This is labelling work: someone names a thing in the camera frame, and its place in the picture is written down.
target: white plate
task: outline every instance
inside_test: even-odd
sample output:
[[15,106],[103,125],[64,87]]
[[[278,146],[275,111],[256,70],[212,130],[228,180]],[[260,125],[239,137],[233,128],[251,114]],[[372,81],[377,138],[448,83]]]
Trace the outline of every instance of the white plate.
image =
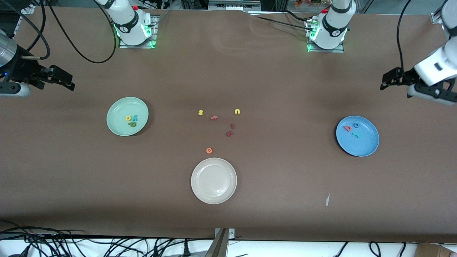
[[235,169],[221,158],[203,160],[195,167],[191,178],[195,196],[208,204],[227,201],[235,192],[236,182]]

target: black cable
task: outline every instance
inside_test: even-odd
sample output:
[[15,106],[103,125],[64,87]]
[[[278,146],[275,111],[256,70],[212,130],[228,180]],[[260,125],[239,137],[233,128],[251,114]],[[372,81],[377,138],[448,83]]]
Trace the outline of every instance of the black cable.
[[[52,229],[52,228],[44,228],[44,227],[36,227],[36,226],[19,226],[18,224],[11,222],[11,221],[7,221],[7,220],[0,220],[0,221],[16,226],[16,228],[10,228],[10,229],[0,231],[0,234],[24,234],[25,236],[29,236],[29,238],[25,238],[24,240],[25,241],[28,240],[29,243],[36,249],[39,249],[38,243],[44,243],[49,247],[51,253],[54,252],[56,255],[62,255],[59,250],[59,248],[62,247],[65,256],[72,255],[68,244],[66,244],[67,249],[65,249],[64,244],[61,241],[53,240],[52,243],[54,244],[54,246],[56,248],[52,248],[52,246],[46,241],[46,239],[42,238],[41,236],[39,236],[37,234],[31,234],[31,233],[27,232],[26,230],[45,230],[45,231],[55,232],[58,235],[60,235],[60,237],[63,240],[64,240],[64,235],[65,235],[63,233],[64,231],[67,232],[70,235],[71,239],[73,240],[73,237],[71,236],[71,231],[73,231],[73,230],[56,230],[56,229]],[[85,257],[84,253],[79,249],[78,245],[75,245],[75,246],[81,252],[81,254]]]
[[141,242],[141,241],[143,241],[143,240],[146,240],[146,239],[145,239],[145,238],[142,238],[142,239],[140,239],[140,240],[138,240],[138,241],[134,242],[133,244],[131,244],[131,245],[127,246],[127,247],[126,247],[126,248],[125,248],[125,249],[124,249],[122,252],[120,252],[119,254],[117,254],[117,255],[116,255],[116,257],[121,257],[121,255],[122,255],[123,253],[125,253],[125,252],[128,252],[128,251],[129,251],[128,249],[130,249],[132,246],[134,246],[134,245],[138,244],[139,242]]
[[298,27],[298,28],[302,28],[302,29],[305,29],[305,30],[313,30],[312,28],[303,27],[303,26],[297,26],[297,25],[293,25],[293,24],[290,24],[290,23],[285,23],[285,22],[282,22],[282,21],[275,21],[275,20],[272,20],[272,19],[268,19],[268,18],[264,18],[264,17],[259,17],[259,16],[256,16],[256,17],[259,18],[259,19],[262,19],[262,20],[272,21],[272,22],[284,24],[284,25],[291,26],[291,27]]
[[[376,254],[376,253],[374,252],[374,250],[373,250],[373,248],[372,248],[372,244],[375,244],[375,245],[376,245],[378,254]],[[372,253],[374,254],[374,256],[376,256],[376,257],[381,257],[381,249],[379,248],[379,244],[377,244],[375,241],[371,241],[370,244],[369,244],[369,246],[370,246],[370,251],[372,251]]]
[[374,2],[374,0],[371,1],[370,5],[368,5],[368,7],[365,9],[365,11],[363,13],[367,13],[368,9],[371,7],[373,2]]
[[[43,33],[44,31],[44,26],[46,25],[46,10],[44,9],[44,3],[43,3],[44,0],[39,0],[40,2],[40,6],[41,6],[41,15],[42,15],[42,21],[41,21],[41,28],[40,28],[40,32]],[[37,35],[35,37],[35,40],[30,44],[30,46],[27,48],[27,51],[30,51],[38,42],[38,40],[40,39],[40,35]]]
[[53,14],[54,18],[56,19],[57,21],[57,24],[59,25],[60,29],[62,30],[62,32],[64,33],[65,37],[68,39],[68,42],[70,42],[71,46],[75,49],[75,51],[82,57],[84,58],[86,61],[88,62],[91,62],[91,63],[94,63],[94,64],[102,64],[102,63],[105,63],[107,61],[109,61],[109,59],[111,59],[111,57],[113,57],[114,55],[114,52],[116,51],[116,32],[114,31],[114,28],[111,26],[111,21],[110,21],[110,18],[108,17],[108,15],[105,13],[105,11],[102,9],[102,7],[100,6],[100,4],[98,4],[95,0],[93,0],[98,8],[103,12],[103,15],[105,15],[106,19],[108,20],[108,23],[109,23],[109,26],[111,28],[111,31],[113,33],[113,38],[114,38],[114,47],[113,47],[113,51],[111,52],[110,56],[108,58],[106,58],[105,60],[103,61],[93,61],[87,57],[85,57],[79,50],[78,48],[74,45],[73,41],[71,41],[70,37],[68,36],[67,32],[65,31],[64,27],[62,26],[62,24],[60,23],[59,19],[57,18],[57,15],[56,13],[54,12],[54,9],[52,8],[52,6],[50,5],[49,6],[49,9],[51,10],[51,13]]
[[162,252],[159,254],[159,257],[162,257],[162,255],[164,254],[165,250],[166,250],[167,247],[170,245],[170,243],[173,242],[173,240],[168,241],[168,243],[161,249]]
[[337,255],[335,255],[335,257],[340,257],[341,256],[341,253],[343,252],[343,250],[347,246],[347,244],[349,244],[349,242],[346,242],[346,243],[343,244],[343,246],[341,247],[340,251],[338,252]]
[[146,243],[146,252],[149,252],[149,244],[148,244],[148,241],[145,240],[144,242]]
[[76,244],[76,243],[79,243],[79,242],[85,241],[85,240],[91,241],[91,242],[93,242],[93,243],[95,243],[95,244],[99,244],[99,245],[115,245],[115,246],[118,246],[118,247],[121,247],[121,248],[125,248],[125,249],[127,249],[127,250],[129,250],[129,251],[136,251],[136,252],[140,252],[140,253],[144,254],[144,252],[142,252],[142,251],[140,251],[140,250],[138,250],[138,249],[130,248],[130,247],[128,247],[128,246],[119,245],[119,244],[114,243],[114,242],[112,242],[112,241],[111,241],[111,242],[98,242],[98,241],[92,240],[92,239],[90,239],[90,238],[83,238],[83,239],[81,239],[81,240],[79,240],[79,241],[77,241],[77,242],[73,240],[73,242],[66,242],[66,244],[69,244],[69,243],[70,243],[70,244],[71,244],[71,243]]
[[157,23],[151,25],[151,27],[156,26],[156,25],[159,24],[163,19],[165,19],[165,17],[169,14],[170,11],[171,11],[171,10],[168,10],[168,11],[159,19],[159,21],[158,21]]
[[19,238],[23,238],[24,236],[11,236],[11,237],[5,237],[5,238],[2,238],[0,239],[1,240],[12,240],[12,239],[19,239]]
[[271,8],[270,11],[273,11],[275,9],[275,7],[276,7],[276,1],[275,1],[275,4],[273,5],[273,7]]
[[[205,238],[187,239],[187,242],[198,241],[198,240],[205,240]],[[185,241],[186,241],[186,240],[181,241],[181,242],[172,243],[172,244],[167,244],[165,247],[163,247],[163,248],[161,249],[161,250],[162,250],[162,254],[163,254],[163,252],[165,251],[165,249],[166,249],[167,247],[179,245],[179,244],[184,243]]]
[[147,257],[148,254],[152,253],[152,257],[159,257],[159,250],[158,250],[158,248],[159,248],[161,245],[163,245],[163,244],[165,244],[165,243],[167,243],[167,242],[169,242],[169,241],[173,241],[174,239],[175,239],[175,238],[168,239],[168,240],[166,240],[165,242],[160,243],[159,245],[157,245],[157,242],[159,241],[159,239],[157,239],[157,240],[155,241],[155,243],[154,243],[154,248],[152,248],[151,251],[148,251],[144,256]]
[[399,53],[400,53],[401,72],[403,73],[403,75],[404,75],[404,66],[403,66],[403,53],[401,51],[401,46],[400,46],[400,23],[401,23],[401,19],[403,18],[404,11],[406,10],[406,8],[408,7],[410,2],[411,2],[411,0],[408,0],[408,2],[406,2],[406,4],[404,5],[403,10],[401,11],[401,14],[400,14],[399,22],[397,24],[397,45],[398,45]]
[[[74,241],[73,235],[71,234],[71,231],[72,231],[72,230],[66,230],[66,231],[68,232],[68,235],[70,236],[70,239],[72,240],[72,242],[73,242],[74,246],[76,247],[76,249],[78,249],[78,251],[81,253],[81,255],[82,255],[83,257],[86,257],[86,256],[84,255],[84,253],[81,251],[81,249],[80,249],[80,247],[78,246],[78,244]],[[68,243],[66,242],[66,239],[63,239],[63,241],[65,241],[65,244],[67,245],[68,251],[70,251],[70,249],[69,249],[69,247],[68,247]]]
[[281,11],[281,12],[286,12],[290,15],[292,15],[292,17],[294,17],[295,19],[299,20],[299,21],[306,21],[306,19],[303,19],[303,18],[300,18],[298,17],[297,15],[295,15],[293,12],[289,11],[289,10],[284,10],[284,11]]
[[23,13],[21,13],[19,10],[17,10],[15,7],[13,7],[10,3],[8,3],[6,0],[0,0],[2,3],[4,3],[7,7],[15,11],[17,14],[19,14],[24,20],[27,21],[28,24],[38,33],[40,38],[43,40],[44,46],[46,47],[46,55],[43,57],[40,57],[40,60],[47,59],[51,55],[51,49],[49,48],[48,42],[44,38],[43,34],[40,32],[40,30],[31,22]]
[[405,248],[406,248],[406,243],[403,243],[403,247],[401,248],[399,257],[403,256],[403,252],[404,252]]
[[[121,245],[121,244],[127,242],[128,240],[130,240],[130,239],[129,238],[120,239],[119,241],[117,241],[117,244]],[[111,245],[110,248],[108,248],[108,250],[106,251],[106,253],[105,253],[105,255],[103,257],[109,257],[110,254],[118,247],[118,245],[116,245],[115,247],[112,247],[112,245]]]
[[31,245],[28,245],[28,246],[21,252],[21,254],[19,255],[19,257],[27,257],[28,251],[29,251],[29,249],[30,249],[30,246],[31,246]]
[[[33,248],[37,249],[40,253],[44,254],[44,256],[48,257],[48,255],[43,250],[41,250],[41,248],[38,246],[38,244],[36,242],[36,240],[41,241],[42,239],[35,237],[33,234],[24,233],[24,232],[7,232],[7,233],[0,232],[0,235],[12,235],[12,234],[32,237],[34,239],[34,241],[26,241],[26,242],[28,242]],[[51,253],[52,252],[57,253],[57,251],[55,251],[55,249],[48,242],[42,241],[42,243],[46,244],[49,247]]]

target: plate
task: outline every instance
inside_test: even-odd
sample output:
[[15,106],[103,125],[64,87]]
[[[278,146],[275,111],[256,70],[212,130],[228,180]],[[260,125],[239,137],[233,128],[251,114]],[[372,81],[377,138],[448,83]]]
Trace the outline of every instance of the plate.
[[227,201],[235,192],[236,183],[235,169],[221,158],[203,160],[195,167],[191,178],[195,196],[208,204]]
[[350,155],[365,157],[379,146],[379,133],[373,123],[364,117],[348,116],[336,127],[336,140]]
[[[132,128],[126,121],[126,116],[137,115],[136,126]],[[108,128],[118,136],[131,136],[138,133],[149,118],[148,106],[139,98],[126,97],[117,100],[108,110],[106,123]]]

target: table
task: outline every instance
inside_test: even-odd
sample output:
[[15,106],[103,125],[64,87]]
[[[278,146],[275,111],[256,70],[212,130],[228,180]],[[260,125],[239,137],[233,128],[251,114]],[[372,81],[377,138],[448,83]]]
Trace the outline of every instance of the table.
[[[100,10],[55,9],[85,55],[109,55]],[[406,99],[405,86],[379,90],[399,65],[397,20],[355,15],[345,53],[323,54],[306,51],[300,29],[240,11],[171,11],[155,49],[118,49],[91,64],[50,16],[51,57],[41,63],[71,73],[76,89],[0,100],[0,217],[105,235],[212,237],[235,227],[245,239],[457,242],[456,108]],[[400,34],[407,69],[445,42],[427,16],[405,16]],[[23,24],[17,41],[34,37]],[[34,54],[44,54],[41,42]],[[151,115],[141,133],[119,137],[105,117],[126,96]],[[336,143],[349,115],[376,125],[373,155],[352,157]],[[220,205],[191,190],[193,168],[208,157],[237,172]]]

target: paper scrap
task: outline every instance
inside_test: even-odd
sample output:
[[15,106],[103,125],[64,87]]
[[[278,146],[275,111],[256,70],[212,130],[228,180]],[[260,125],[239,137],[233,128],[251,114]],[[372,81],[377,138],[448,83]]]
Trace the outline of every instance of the paper scrap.
[[327,197],[327,201],[325,202],[325,206],[328,206],[328,205],[329,205],[329,201],[330,201],[330,194],[329,194],[329,196]]

